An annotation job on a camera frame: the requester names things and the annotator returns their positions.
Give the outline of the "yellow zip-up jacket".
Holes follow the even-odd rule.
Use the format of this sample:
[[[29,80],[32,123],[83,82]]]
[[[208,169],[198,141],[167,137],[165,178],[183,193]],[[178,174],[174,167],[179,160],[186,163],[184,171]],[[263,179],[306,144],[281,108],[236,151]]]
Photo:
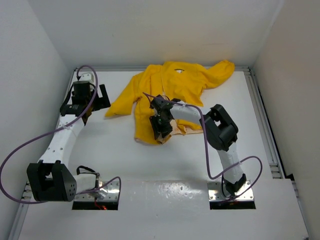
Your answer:
[[[118,98],[111,104],[105,117],[134,114],[137,142],[156,145],[149,118],[154,111],[146,94],[180,99],[185,103],[203,107],[201,95],[206,89],[217,88],[235,71],[235,64],[222,60],[210,68],[197,63],[167,61],[162,65],[149,65],[134,75]]]

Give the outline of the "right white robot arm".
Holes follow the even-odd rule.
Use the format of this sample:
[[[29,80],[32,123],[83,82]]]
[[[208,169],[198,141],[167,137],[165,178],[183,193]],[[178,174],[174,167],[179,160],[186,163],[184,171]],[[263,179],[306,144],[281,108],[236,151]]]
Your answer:
[[[180,99],[167,100],[158,95],[150,101],[154,115],[149,117],[154,139],[163,144],[171,135],[174,120],[185,120],[200,125],[203,131],[207,173],[210,174],[209,148],[217,150],[223,171],[218,176],[222,178],[226,190],[232,197],[246,183],[247,177],[240,167],[236,141],[239,129],[230,115],[220,104],[211,108],[198,107],[185,103]]]

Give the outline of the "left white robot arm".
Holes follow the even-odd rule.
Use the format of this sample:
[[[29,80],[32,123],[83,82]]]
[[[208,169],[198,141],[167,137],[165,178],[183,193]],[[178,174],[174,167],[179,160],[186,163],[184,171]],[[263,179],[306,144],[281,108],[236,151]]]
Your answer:
[[[77,137],[94,111],[111,106],[105,85],[99,85],[102,96],[94,93],[88,80],[72,84],[60,107],[59,131],[37,163],[28,165],[26,173],[33,198],[38,202],[71,202],[76,194],[97,187],[97,172],[72,174],[69,160]]]

